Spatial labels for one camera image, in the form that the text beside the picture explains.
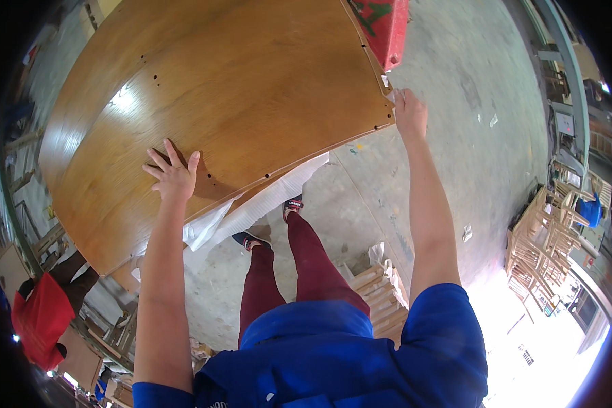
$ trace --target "wood grain surface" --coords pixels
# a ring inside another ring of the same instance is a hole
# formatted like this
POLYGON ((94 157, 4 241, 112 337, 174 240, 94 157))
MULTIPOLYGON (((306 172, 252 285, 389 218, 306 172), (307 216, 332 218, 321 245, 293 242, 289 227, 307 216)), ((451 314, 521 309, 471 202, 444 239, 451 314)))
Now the wood grain surface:
POLYGON ((124 0, 46 129, 40 165, 57 217, 107 275, 146 248, 160 197, 141 165, 163 138, 202 153, 188 222, 392 125, 391 89, 364 43, 345 0, 124 0))

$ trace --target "shoe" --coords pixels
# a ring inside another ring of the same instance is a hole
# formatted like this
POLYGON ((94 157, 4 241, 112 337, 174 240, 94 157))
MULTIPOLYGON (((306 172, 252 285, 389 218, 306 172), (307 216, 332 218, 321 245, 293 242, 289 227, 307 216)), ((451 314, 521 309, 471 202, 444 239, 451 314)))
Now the shoe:
POLYGON ((293 211, 299 214, 300 210, 304 208, 304 203, 302 203, 302 196, 303 194, 300 194, 294 197, 293 199, 283 202, 283 221, 286 224, 288 223, 288 214, 293 211))
POLYGON ((254 242, 260 243, 265 248, 272 249, 272 245, 270 245, 269 242, 262 240, 257 236, 253 236, 252 234, 246 231, 231 235, 231 238, 233 238, 234 241, 245 247, 245 249, 248 251, 252 250, 252 243, 254 242))

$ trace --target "concrete floor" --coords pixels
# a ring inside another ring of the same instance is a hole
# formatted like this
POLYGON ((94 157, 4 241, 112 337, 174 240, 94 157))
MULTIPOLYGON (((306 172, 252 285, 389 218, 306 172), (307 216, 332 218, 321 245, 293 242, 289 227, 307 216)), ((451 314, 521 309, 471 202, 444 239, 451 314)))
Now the concrete floor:
MULTIPOLYGON (((539 76, 529 57, 529 40, 522 38, 501 0, 413 0, 410 15, 404 61, 388 77, 396 87, 413 88, 429 106, 427 140, 453 212, 461 278, 490 344, 522 313, 503 282, 503 260, 511 217, 529 190, 546 181, 548 142, 539 76), (498 122, 490 127, 495 114, 498 122), (467 224, 473 237, 464 243, 467 224), (495 305, 505 304, 512 313, 495 319, 495 305)), ((63 34, 60 30, 57 45, 37 57, 42 61, 39 72, 47 72, 32 82, 41 123, 72 56, 85 44, 78 18, 73 21, 77 27, 63 34)), ((302 214, 336 266, 346 263, 353 273, 362 272, 369 267, 367 248, 384 241, 386 257, 410 283, 415 254, 408 220, 409 177, 395 127, 331 152, 330 163, 305 184, 302 214)), ((49 204, 41 197, 41 185, 32 189, 36 191, 25 194, 35 197, 28 206, 49 204)), ((278 288, 286 301, 294 300, 297 275, 279 208, 255 229, 270 237, 278 288)), ((190 257, 185 263, 191 336, 214 349, 236 348, 249 254, 228 239, 199 268, 191 266, 190 257)), ((103 298, 93 297, 96 303, 103 298)))

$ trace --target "wooden plank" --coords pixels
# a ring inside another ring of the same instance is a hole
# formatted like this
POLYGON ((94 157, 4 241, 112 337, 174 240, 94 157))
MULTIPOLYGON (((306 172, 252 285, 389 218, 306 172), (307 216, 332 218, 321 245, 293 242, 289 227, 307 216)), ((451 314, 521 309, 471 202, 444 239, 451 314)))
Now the wooden plank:
POLYGON ((124 0, 46 128, 40 164, 58 219, 106 275, 145 249, 160 197, 140 166, 164 137, 202 152, 189 222, 392 125, 391 88, 363 42, 345 0, 124 0))
POLYGON ((106 348, 110 353, 112 353, 116 357, 122 358, 122 354, 118 353, 113 347, 106 344, 106 342, 101 337, 99 337, 94 331, 89 329, 89 333, 91 336, 93 336, 93 338, 95 338, 98 341, 99 344, 102 345, 102 347, 106 348))
POLYGON ((20 285, 29 278, 23 258, 16 246, 13 243, 9 244, 0 256, 0 286, 10 306, 14 306, 14 296, 20 285))
POLYGON ((85 390, 93 390, 97 382, 102 355, 70 327, 59 338, 59 343, 66 347, 68 354, 59 363, 59 373, 68 373, 85 390))

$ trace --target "blue shirt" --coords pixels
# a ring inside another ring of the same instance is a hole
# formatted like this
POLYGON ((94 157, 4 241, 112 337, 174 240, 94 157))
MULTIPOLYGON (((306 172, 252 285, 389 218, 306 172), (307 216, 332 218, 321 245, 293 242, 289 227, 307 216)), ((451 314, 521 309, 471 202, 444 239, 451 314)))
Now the blue shirt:
POLYGON ((442 283, 413 303, 399 350, 343 300, 293 302, 255 320, 240 350, 206 363, 194 396, 147 382, 133 392, 135 408, 478 407, 487 376, 469 298, 442 283))
POLYGON ((106 382, 104 382, 103 380, 98 379, 98 382, 95 385, 95 399, 98 400, 98 401, 102 401, 102 398, 104 398, 104 392, 102 392, 100 390, 98 385, 101 385, 102 389, 104 390, 104 392, 106 392, 106 382))
POLYGON ((594 198, 596 200, 593 201, 583 201, 582 199, 578 199, 578 203, 576 205, 578 213, 589 221, 589 225, 585 226, 589 226, 591 228, 596 228, 598 226, 600 218, 603 215, 603 208, 601 208, 598 194, 594 193, 594 198))

